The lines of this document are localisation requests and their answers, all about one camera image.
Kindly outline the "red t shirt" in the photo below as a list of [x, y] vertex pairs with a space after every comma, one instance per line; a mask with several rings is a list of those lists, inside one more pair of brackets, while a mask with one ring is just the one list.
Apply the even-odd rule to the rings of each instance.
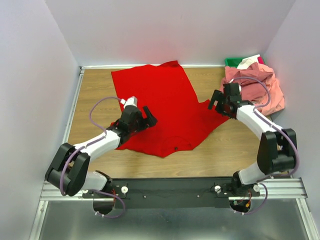
[[119, 150], [132, 150], [165, 158], [191, 151], [228, 118], [199, 102], [184, 69], [177, 61], [144, 65], [111, 73], [116, 95], [136, 97], [138, 108], [147, 106], [155, 126], [134, 134]]

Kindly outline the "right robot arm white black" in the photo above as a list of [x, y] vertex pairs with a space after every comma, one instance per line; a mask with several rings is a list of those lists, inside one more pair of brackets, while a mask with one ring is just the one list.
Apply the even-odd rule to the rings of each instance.
[[257, 182], [281, 173], [291, 175], [300, 163], [296, 132], [275, 124], [249, 100], [243, 100], [238, 83], [227, 83], [215, 90], [208, 109], [246, 125], [260, 140], [256, 162], [237, 171], [231, 178], [230, 191], [244, 195]]

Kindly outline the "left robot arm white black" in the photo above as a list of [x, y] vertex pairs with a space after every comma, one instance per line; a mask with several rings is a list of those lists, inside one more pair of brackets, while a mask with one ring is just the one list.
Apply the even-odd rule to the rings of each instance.
[[136, 133], [154, 127], [158, 120], [147, 106], [143, 112], [127, 105], [119, 119], [98, 136], [82, 143], [63, 143], [57, 150], [44, 179], [60, 190], [63, 196], [74, 196], [82, 190], [93, 190], [99, 197], [110, 194], [111, 179], [100, 171], [89, 172], [89, 164], [126, 143]]

